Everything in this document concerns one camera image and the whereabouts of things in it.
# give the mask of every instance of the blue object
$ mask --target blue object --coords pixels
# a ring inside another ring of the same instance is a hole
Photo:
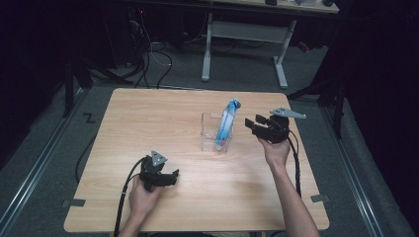
[[[216,150],[221,150],[225,145],[229,135],[230,129],[233,126],[235,114],[237,109],[240,108],[240,103],[237,99],[231,100],[222,112],[221,124],[219,125],[218,133],[215,139]]]

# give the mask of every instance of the hand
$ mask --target hand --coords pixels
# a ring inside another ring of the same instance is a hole
[[[157,203],[163,187],[157,187],[152,193],[144,188],[144,183],[136,176],[132,178],[132,190],[129,193],[130,215],[132,217],[147,216]]]
[[[287,159],[290,154],[290,144],[287,140],[280,143],[271,143],[258,137],[259,142],[265,150],[265,159],[271,169],[286,168]]]
[[[145,217],[151,212],[157,203],[163,187],[155,188],[152,193],[144,188],[144,183],[135,176],[132,178],[132,190],[129,193],[130,215],[126,225],[120,233],[120,237],[135,237]]]

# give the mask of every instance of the white desk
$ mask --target white desk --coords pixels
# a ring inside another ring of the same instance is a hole
[[[326,7],[317,0],[316,4],[312,7],[298,6],[295,2],[278,0],[277,6],[268,6],[264,0],[214,0],[212,2],[228,3],[228,4],[244,4],[257,7],[271,7],[278,9],[307,11],[316,13],[333,13],[337,14],[339,9],[335,4],[331,7]],[[231,22],[213,21],[212,14],[209,14],[208,29],[207,29],[207,47],[204,55],[203,65],[203,81],[210,79],[210,44],[212,37],[230,38],[239,40],[256,40],[281,43],[282,47],[278,52],[278,56],[274,57],[274,65],[277,70],[278,80],[282,89],[288,88],[287,78],[284,73],[283,60],[286,55],[287,48],[290,44],[291,37],[293,36],[293,29],[296,20],[292,20],[287,28],[268,27],[260,25],[240,24]]]

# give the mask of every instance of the table leg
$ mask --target table leg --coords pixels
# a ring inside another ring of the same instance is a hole
[[[288,88],[287,78],[284,73],[283,60],[287,52],[287,48],[290,44],[291,37],[293,36],[293,29],[295,28],[296,20],[292,20],[287,30],[286,38],[281,48],[280,55],[274,57],[275,68],[277,69],[277,76],[282,89]]]
[[[212,13],[209,13],[209,22],[207,28],[207,47],[206,54],[204,55],[204,65],[203,65],[203,81],[208,81],[210,79],[210,40],[212,35]]]

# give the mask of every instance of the wire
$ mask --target wire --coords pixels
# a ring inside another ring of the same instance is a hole
[[[137,86],[138,86],[138,83],[141,81],[141,79],[142,78],[144,78],[144,82],[145,82],[145,85],[146,85],[146,87],[148,88],[148,89],[150,89],[150,86],[148,85],[148,82],[147,82],[147,78],[146,78],[146,76],[145,76],[145,74],[147,73],[147,71],[148,71],[148,65],[150,64],[150,55],[149,55],[149,52],[147,51],[147,66],[145,67],[145,69],[143,69],[143,71],[142,71],[142,75],[138,78],[138,80],[136,81],[136,83],[135,83],[135,85],[133,86],[133,88],[136,88]]]
[[[131,176],[130,178],[129,178],[129,180],[131,181],[135,176],[139,176],[139,173],[136,173],[135,175],[133,175],[133,176]]]
[[[295,160],[295,189],[298,195],[301,197],[301,186],[300,186],[300,170],[299,170],[299,160],[298,160],[298,152],[295,151],[295,147],[293,147],[293,142],[288,137],[287,140],[290,143],[291,149],[293,150],[293,158]]]
[[[167,69],[167,71],[163,74],[163,76],[161,76],[160,77],[160,79],[158,80],[158,82],[157,82],[157,89],[159,89],[160,88],[160,82],[163,80],[163,78],[167,75],[167,73],[169,73],[170,72],[170,70],[172,69],[172,58],[169,56],[169,55],[167,55],[166,53],[164,53],[164,52],[160,52],[160,51],[157,51],[157,53],[160,53],[160,54],[163,54],[163,55],[165,55],[165,56],[167,56],[168,58],[169,58],[169,60],[170,60],[170,67]]]
[[[148,31],[147,31],[147,29],[145,28],[145,25],[144,25],[144,19],[142,18],[142,14],[139,14],[139,16],[140,16],[140,18],[141,18],[142,28],[144,29],[145,35],[147,36],[147,38],[148,38],[148,42],[150,43],[151,56],[154,58],[154,60],[155,60],[158,64],[160,64],[160,65],[162,65],[162,66],[172,66],[172,63],[170,63],[170,64],[164,64],[164,63],[161,63],[159,60],[157,60],[157,58],[155,58],[154,53],[153,53],[153,43],[151,42],[150,36],[148,35]]]
[[[290,133],[293,135],[293,138],[296,141],[296,153],[299,154],[299,143],[298,143],[298,139],[296,139],[295,134],[290,130]]]
[[[133,24],[134,25],[134,29],[132,30],[133,33],[131,33],[130,35],[131,35],[131,37],[133,39],[133,45],[134,45],[134,59],[133,59],[133,63],[132,64],[135,64],[136,66],[135,66],[135,68],[132,71],[130,71],[129,73],[127,73],[125,75],[121,75],[121,76],[120,75],[117,75],[117,77],[120,78],[120,79],[122,79],[122,80],[125,80],[126,78],[129,78],[131,76],[134,76],[134,75],[138,74],[143,69],[143,67],[144,67],[143,60],[139,56],[142,53],[141,46],[138,45],[139,42],[138,42],[138,40],[136,38],[136,36],[138,35],[138,33],[137,33],[138,30],[141,30],[141,25],[138,22],[134,21],[134,20],[129,20],[128,22],[130,24]],[[107,80],[107,79],[110,79],[109,75],[105,75],[106,77],[103,77],[103,76],[100,76],[97,73],[93,72],[92,70],[90,70],[89,72],[90,72],[90,75],[91,76],[93,76],[93,77],[95,77],[95,78],[97,78],[99,80]]]
[[[205,39],[205,37],[202,37],[202,33],[203,33],[203,31],[204,31],[204,28],[206,27],[206,22],[207,22],[207,17],[208,17],[208,13],[206,13],[206,16],[204,17],[204,22],[203,22],[203,26],[201,27],[201,30],[200,30],[200,32],[197,34],[197,36],[196,37],[194,37],[193,39],[191,39],[191,40],[188,40],[188,41],[185,41],[184,43],[188,43],[188,42],[193,42],[193,41],[196,41],[196,40],[201,40],[201,39]]]
[[[115,229],[114,229],[114,236],[115,237],[118,237],[118,235],[120,234],[121,216],[123,214],[124,201],[125,201],[125,198],[126,198],[126,190],[128,188],[129,181],[132,179],[133,171],[143,160],[144,160],[144,158],[141,158],[139,161],[137,161],[135,163],[135,165],[130,170],[128,177],[126,178],[126,182],[125,182],[124,187],[123,187],[123,192],[121,193],[120,204],[118,206],[117,221],[115,223]]]
[[[74,170],[74,175],[75,175],[75,178],[76,178],[76,182],[77,182],[77,184],[79,184],[79,183],[80,183],[80,178],[78,177],[78,167],[79,167],[79,165],[80,165],[80,162],[81,162],[81,160],[82,160],[83,156],[86,154],[86,152],[87,152],[87,150],[89,149],[89,147],[92,145],[92,143],[93,143],[93,141],[95,140],[95,138],[96,138],[96,136],[97,136],[97,135],[98,135],[98,133],[96,133],[96,134],[92,137],[92,139],[90,139],[89,144],[87,144],[87,146],[84,148],[83,152],[81,153],[80,157],[79,157],[79,158],[78,158],[78,160],[77,160],[76,168],[75,168],[75,170]]]

